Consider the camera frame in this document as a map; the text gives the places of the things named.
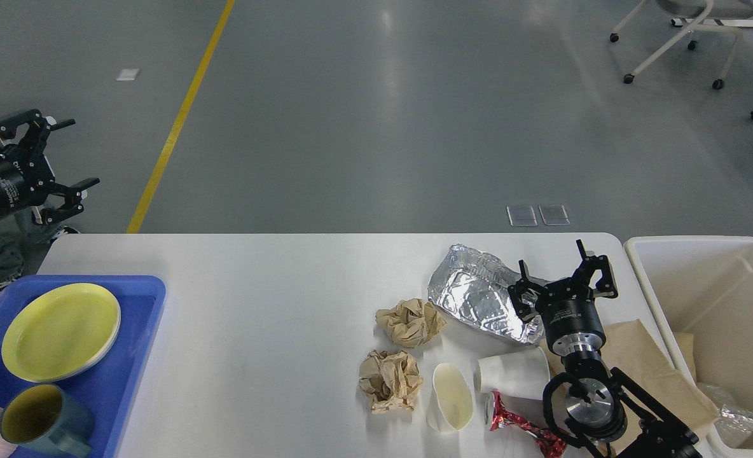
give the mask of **foil tray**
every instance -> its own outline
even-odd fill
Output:
[[[430,276],[428,297],[476,330],[531,345],[543,336],[543,325],[539,316],[525,323],[515,315],[507,287],[518,279],[521,274],[492,254],[454,244]]]

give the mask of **robotic arm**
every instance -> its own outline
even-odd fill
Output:
[[[605,334],[594,301],[617,298],[617,285],[608,258],[587,253],[580,240],[577,248],[582,261],[571,277],[536,284],[521,260],[521,279],[508,288],[521,320],[528,323],[535,316],[542,317],[549,350],[562,358],[565,368],[543,389],[543,415],[549,429],[573,447],[586,447],[595,458],[608,458],[612,456],[609,444],[626,431],[627,406],[638,415],[642,432],[618,454],[620,458],[700,458],[693,447],[699,438],[687,424],[623,371],[609,371],[603,363],[600,349],[605,345]],[[602,276],[593,288],[590,283],[597,272]],[[568,385],[563,405],[569,414],[565,423],[571,434],[557,426],[552,410],[552,398],[561,385]],[[597,444],[605,444],[607,455],[597,449]]]
[[[57,183],[43,154],[49,134],[73,124],[73,119],[56,122],[38,110],[0,119],[0,219],[32,207],[34,224],[48,225],[83,212],[86,189],[100,179],[90,177],[72,186]],[[15,143],[21,125],[28,125],[28,130]],[[56,209],[40,208],[49,195],[62,197],[63,205]]]

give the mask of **crumpled paper ball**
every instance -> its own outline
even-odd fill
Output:
[[[391,341],[406,348],[428,342],[446,325],[435,304],[421,299],[400,301],[392,309],[377,310],[376,323]]]
[[[359,388],[371,403],[371,413],[397,408],[413,411],[422,382],[417,360],[405,351],[371,351],[359,366]]]

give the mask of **yellow plate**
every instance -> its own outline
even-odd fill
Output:
[[[56,382],[91,368],[120,330],[120,303],[100,285],[66,284],[34,299],[12,321],[1,356],[16,377]]]

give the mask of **yellow floor line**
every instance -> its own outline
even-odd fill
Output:
[[[136,234],[142,227],[145,214],[148,212],[150,202],[153,200],[153,195],[156,194],[156,188],[159,186],[159,182],[162,180],[162,175],[167,168],[167,162],[170,160],[170,155],[173,154],[173,148],[176,147],[176,141],[179,139],[179,133],[184,126],[184,122],[187,121],[187,115],[190,113],[190,107],[193,106],[193,101],[198,94],[198,88],[202,86],[202,80],[204,74],[207,72],[207,67],[210,66],[210,60],[213,58],[213,53],[216,51],[216,45],[219,43],[223,27],[226,24],[226,18],[229,17],[232,12],[232,6],[235,5],[235,0],[226,0],[225,10],[221,13],[219,23],[216,24],[216,30],[213,31],[213,36],[210,38],[210,43],[207,45],[207,49],[202,56],[201,64],[198,65],[196,75],[193,76],[193,81],[190,82],[190,89],[187,90],[187,95],[184,96],[184,102],[181,103],[179,108],[179,114],[176,116],[176,120],[173,121],[173,127],[170,128],[170,133],[165,140],[165,146],[162,148],[162,153],[159,154],[159,159],[156,161],[156,166],[153,167],[153,173],[150,174],[148,184],[144,187],[142,192],[142,198],[139,200],[139,205],[136,206],[136,210],[133,212],[133,218],[130,218],[130,224],[127,227],[128,234]]]

